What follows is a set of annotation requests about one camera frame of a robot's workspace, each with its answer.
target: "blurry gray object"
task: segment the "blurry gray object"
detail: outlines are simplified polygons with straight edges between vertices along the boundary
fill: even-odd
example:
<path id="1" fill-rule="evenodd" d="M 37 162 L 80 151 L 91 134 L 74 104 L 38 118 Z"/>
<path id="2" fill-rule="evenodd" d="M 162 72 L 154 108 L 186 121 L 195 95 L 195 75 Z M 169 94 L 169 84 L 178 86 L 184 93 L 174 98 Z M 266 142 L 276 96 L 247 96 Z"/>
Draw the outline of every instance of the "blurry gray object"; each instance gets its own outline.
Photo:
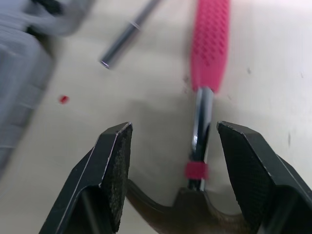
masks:
<path id="1" fill-rule="evenodd" d="M 0 172 L 46 87 L 50 56 L 37 39 L 0 26 Z"/>
<path id="2" fill-rule="evenodd" d="M 94 0 L 1 0 L 0 25 L 46 35 L 67 35 L 81 24 Z M 59 11 L 46 6 L 56 4 Z"/>
<path id="3" fill-rule="evenodd" d="M 117 38 L 114 44 L 108 49 L 108 51 L 103 55 L 100 60 L 100 63 L 110 69 L 112 63 L 117 59 L 117 56 L 120 55 L 120 52 L 124 47 L 129 43 L 129 41 L 136 35 L 140 30 L 141 25 L 146 20 L 148 15 L 152 10 L 159 4 L 161 0 L 150 0 L 150 2 L 145 6 L 141 13 L 137 16 L 134 22 L 129 23 L 128 27 L 123 31 L 123 33 Z"/>

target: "metal shaft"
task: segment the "metal shaft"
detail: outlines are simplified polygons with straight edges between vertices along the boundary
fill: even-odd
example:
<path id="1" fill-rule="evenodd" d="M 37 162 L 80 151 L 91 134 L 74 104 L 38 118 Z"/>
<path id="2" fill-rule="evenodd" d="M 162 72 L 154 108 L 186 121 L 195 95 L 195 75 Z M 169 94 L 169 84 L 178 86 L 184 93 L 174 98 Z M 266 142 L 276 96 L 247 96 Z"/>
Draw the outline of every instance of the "metal shaft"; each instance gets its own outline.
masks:
<path id="1" fill-rule="evenodd" d="M 193 128 L 191 161 L 204 162 L 212 118 L 214 93 L 208 87 L 198 89 Z M 190 180 L 189 189 L 203 190 L 203 181 Z"/>
<path id="2" fill-rule="evenodd" d="M 106 68 L 110 68 L 113 62 L 116 60 L 118 54 L 121 52 L 122 48 L 133 38 L 133 36 L 139 31 L 140 26 L 151 13 L 151 11 L 156 7 L 156 5 L 161 0 L 151 0 L 143 11 L 137 16 L 133 23 L 130 23 L 125 31 L 118 37 L 110 49 L 105 53 L 101 59 L 102 65 Z"/>

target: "pink rubber grip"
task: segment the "pink rubber grip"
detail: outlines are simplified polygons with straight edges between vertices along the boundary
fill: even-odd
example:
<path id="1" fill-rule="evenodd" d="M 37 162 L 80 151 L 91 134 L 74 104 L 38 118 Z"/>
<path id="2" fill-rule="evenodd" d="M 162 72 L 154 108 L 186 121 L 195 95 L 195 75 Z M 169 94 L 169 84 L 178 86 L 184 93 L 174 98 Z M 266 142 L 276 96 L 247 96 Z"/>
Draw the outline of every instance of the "pink rubber grip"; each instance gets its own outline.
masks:
<path id="1" fill-rule="evenodd" d="M 229 13 L 230 0 L 198 0 L 191 52 L 194 91 L 219 90 L 228 53 Z"/>

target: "red dot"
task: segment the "red dot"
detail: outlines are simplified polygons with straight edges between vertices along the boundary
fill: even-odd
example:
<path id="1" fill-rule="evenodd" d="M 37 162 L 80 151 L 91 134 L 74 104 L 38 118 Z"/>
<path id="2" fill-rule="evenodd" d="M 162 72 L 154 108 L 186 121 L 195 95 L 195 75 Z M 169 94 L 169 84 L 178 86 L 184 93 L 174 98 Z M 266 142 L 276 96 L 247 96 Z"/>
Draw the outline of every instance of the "red dot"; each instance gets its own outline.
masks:
<path id="1" fill-rule="evenodd" d="M 69 101 L 69 97 L 66 96 L 66 95 L 62 95 L 62 96 L 60 96 L 60 98 L 59 98 L 59 102 L 60 102 L 61 104 L 65 104 L 65 103 L 67 103 L 68 101 Z"/>

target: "white table surface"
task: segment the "white table surface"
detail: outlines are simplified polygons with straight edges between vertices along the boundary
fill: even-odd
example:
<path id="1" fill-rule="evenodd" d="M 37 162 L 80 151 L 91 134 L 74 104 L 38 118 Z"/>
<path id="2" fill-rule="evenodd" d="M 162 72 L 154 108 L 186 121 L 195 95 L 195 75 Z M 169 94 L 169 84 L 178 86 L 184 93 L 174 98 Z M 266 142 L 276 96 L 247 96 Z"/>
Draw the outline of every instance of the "white table surface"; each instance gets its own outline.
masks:
<path id="1" fill-rule="evenodd" d="M 186 185 L 196 1 L 164 0 L 113 70 L 98 63 L 146 2 L 98 0 L 76 33 L 56 39 L 57 67 L 0 182 L 1 233 L 38 233 L 71 169 L 101 132 L 122 122 L 134 126 L 129 178 L 164 205 Z M 222 211 L 239 207 L 218 120 L 259 131 L 312 187 L 311 13 L 310 0 L 232 0 L 229 59 L 208 152 L 207 190 Z M 59 104 L 61 95 L 70 101 Z M 119 233 L 155 232 L 126 201 Z"/>

